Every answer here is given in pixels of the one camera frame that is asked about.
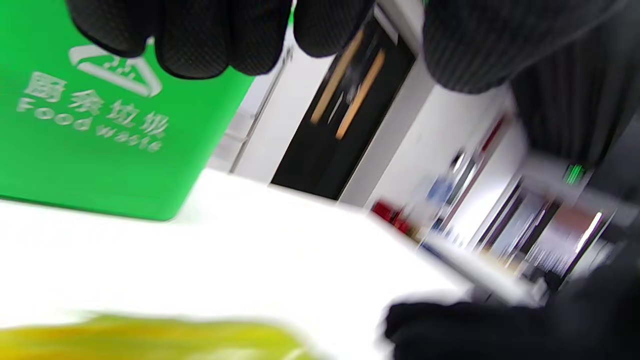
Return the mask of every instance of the white table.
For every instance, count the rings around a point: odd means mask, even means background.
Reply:
[[[0,202],[0,327],[82,311],[273,319],[334,359],[383,359],[387,306],[470,283],[361,211],[205,170],[158,223]]]

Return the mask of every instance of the yellow plastic bag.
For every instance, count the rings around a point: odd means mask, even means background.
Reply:
[[[0,331],[2,360],[313,360],[264,323],[98,316],[84,323]]]

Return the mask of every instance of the finger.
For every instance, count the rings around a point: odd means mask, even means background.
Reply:
[[[156,56],[162,68],[182,79],[209,79],[228,66],[227,0],[164,0]]]
[[[292,0],[232,0],[231,66],[247,75],[266,74],[282,52]]]
[[[78,30],[101,48],[132,58],[145,51],[157,1],[67,0]]]
[[[370,14],[375,0],[299,0],[294,35],[313,57],[333,55],[349,44]]]

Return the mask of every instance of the green light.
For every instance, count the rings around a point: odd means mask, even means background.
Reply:
[[[582,165],[570,165],[564,174],[564,181],[569,185],[577,184],[584,177],[584,173]]]

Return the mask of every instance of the black doorway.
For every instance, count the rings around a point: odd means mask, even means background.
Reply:
[[[414,61],[370,20],[335,57],[271,183],[337,200]]]

